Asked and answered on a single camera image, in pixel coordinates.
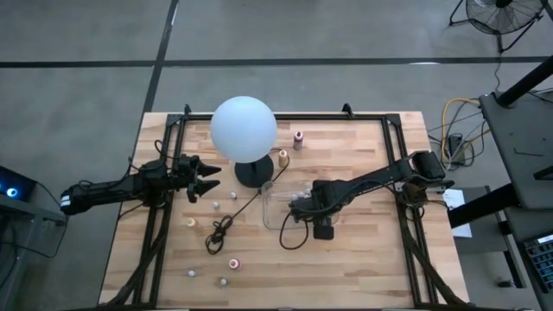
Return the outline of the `black computer tower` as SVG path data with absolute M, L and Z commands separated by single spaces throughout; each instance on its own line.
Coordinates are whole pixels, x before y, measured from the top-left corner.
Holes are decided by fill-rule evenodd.
M 0 166 L 0 194 L 9 199 L 29 202 L 34 192 L 36 181 L 24 175 Z

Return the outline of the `black beam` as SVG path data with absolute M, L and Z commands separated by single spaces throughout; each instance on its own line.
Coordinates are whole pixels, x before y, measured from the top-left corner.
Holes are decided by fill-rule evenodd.
M 489 214 L 497 213 L 507 207 L 519 206 L 520 202 L 512 184 L 506 184 L 475 200 L 448 211 L 448 220 L 452 228 L 470 223 Z

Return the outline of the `white paper sheet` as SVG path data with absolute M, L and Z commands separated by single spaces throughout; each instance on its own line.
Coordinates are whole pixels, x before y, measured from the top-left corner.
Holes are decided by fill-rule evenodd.
M 443 193 L 442 199 L 449 211 L 465 204 L 463 191 L 458 189 L 447 189 Z M 471 238 L 473 236 L 469 224 L 452 228 L 452 233 L 455 238 Z

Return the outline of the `grey side table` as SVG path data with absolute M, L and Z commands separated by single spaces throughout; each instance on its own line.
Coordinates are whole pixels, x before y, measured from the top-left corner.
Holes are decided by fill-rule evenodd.
M 61 213 L 0 195 L 0 311 L 13 306 L 30 257 L 49 256 L 35 247 L 44 230 L 66 223 Z

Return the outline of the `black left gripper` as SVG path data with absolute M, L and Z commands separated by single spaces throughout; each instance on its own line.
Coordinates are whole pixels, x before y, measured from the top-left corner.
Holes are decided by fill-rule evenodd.
M 219 167 L 199 162 L 197 155 L 181 154 L 174 167 L 174 190 L 185 189 L 190 203 L 197 202 L 196 194 L 205 194 L 219 185 L 219 181 L 197 181 L 197 175 L 207 177 L 221 171 Z

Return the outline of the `backlit keyboard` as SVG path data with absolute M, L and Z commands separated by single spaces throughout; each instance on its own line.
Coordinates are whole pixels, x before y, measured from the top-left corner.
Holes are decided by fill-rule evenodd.
M 541 290 L 553 291 L 553 234 L 525 241 L 524 250 Z

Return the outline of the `black pole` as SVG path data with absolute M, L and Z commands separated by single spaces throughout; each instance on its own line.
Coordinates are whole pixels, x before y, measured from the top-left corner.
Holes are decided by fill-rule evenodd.
M 538 67 L 527 73 L 519 82 L 511 86 L 497 97 L 497 103 L 504 108 L 511 108 L 514 103 L 549 78 L 553 74 L 553 55 L 542 62 Z

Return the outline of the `black power box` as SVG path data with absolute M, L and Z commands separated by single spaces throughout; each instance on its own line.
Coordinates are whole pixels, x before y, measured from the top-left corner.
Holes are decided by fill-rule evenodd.
M 448 153 L 451 160 L 461 160 L 463 154 L 463 136 L 460 133 L 454 133 L 448 137 Z

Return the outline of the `white globe table lamp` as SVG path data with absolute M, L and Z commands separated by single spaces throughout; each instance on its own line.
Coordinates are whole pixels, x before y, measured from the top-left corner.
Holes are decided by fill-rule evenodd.
M 277 121 L 263 101 L 249 97 L 229 98 L 217 107 L 210 123 L 213 146 L 234 163 L 238 182 L 259 188 L 272 178 L 269 153 L 277 139 Z

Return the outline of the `dark side desk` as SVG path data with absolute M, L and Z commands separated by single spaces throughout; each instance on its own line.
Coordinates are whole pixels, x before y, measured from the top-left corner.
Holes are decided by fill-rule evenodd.
M 479 101 L 522 207 L 553 209 L 553 104 L 531 95 L 510 108 L 492 94 Z

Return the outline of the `clear plastic bin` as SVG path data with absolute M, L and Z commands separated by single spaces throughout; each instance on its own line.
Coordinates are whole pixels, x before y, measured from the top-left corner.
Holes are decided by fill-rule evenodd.
M 290 211 L 289 203 L 292 201 L 292 195 L 305 193 L 305 189 L 308 187 L 312 189 L 312 181 L 268 181 L 264 183 L 261 187 L 261 194 L 265 227 L 279 231 Z

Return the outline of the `black floor fan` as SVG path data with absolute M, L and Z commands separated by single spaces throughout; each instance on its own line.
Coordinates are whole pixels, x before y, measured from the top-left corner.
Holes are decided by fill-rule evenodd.
M 471 24 L 494 36 L 498 53 L 503 54 L 543 18 L 545 7 L 546 0 L 459 0 L 448 26 Z

